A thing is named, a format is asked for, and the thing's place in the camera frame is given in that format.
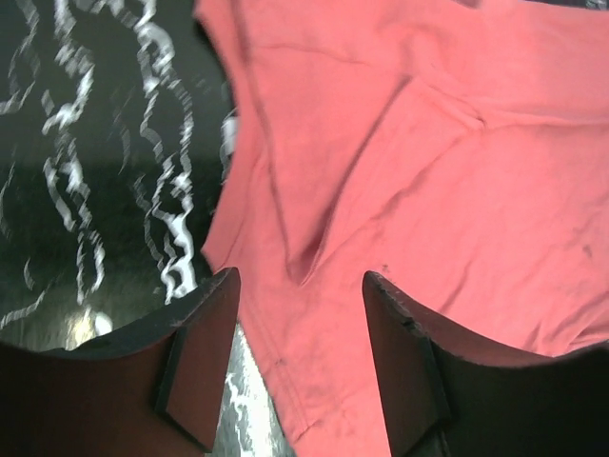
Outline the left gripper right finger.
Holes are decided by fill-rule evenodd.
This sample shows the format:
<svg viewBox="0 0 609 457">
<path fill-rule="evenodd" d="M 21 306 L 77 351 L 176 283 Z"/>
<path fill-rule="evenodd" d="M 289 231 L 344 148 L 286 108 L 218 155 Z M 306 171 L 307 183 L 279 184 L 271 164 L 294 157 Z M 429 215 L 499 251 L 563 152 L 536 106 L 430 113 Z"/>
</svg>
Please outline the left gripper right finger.
<svg viewBox="0 0 609 457">
<path fill-rule="evenodd" d="M 608 347 L 546 357 L 419 304 L 381 274 L 363 300 L 394 456 L 604 456 Z"/>
</svg>

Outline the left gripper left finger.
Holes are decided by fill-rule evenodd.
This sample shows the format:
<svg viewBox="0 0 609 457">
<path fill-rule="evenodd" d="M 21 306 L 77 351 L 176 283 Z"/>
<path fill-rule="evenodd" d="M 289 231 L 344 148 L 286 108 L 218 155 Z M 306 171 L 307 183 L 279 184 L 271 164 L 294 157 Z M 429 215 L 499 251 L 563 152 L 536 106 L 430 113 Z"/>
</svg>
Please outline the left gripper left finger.
<svg viewBox="0 0 609 457">
<path fill-rule="evenodd" d="M 213 448 L 241 280 L 187 296 L 74 350 L 1 347 L 5 456 L 202 456 Z"/>
</svg>

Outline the red t shirt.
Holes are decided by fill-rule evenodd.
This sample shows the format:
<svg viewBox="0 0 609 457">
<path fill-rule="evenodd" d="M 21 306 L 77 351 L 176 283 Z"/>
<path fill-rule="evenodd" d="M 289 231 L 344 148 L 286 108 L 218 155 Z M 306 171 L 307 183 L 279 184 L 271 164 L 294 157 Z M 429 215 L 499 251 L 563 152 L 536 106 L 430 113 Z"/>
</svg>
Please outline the red t shirt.
<svg viewBox="0 0 609 457">
<path fill-rule="evenodd" d="M 500 344 L 608 347 L 608 10 L 199 1 L 236 149 L 203 247 L 300 456 L 390 456 L 363 278 Z"/>
</svg>

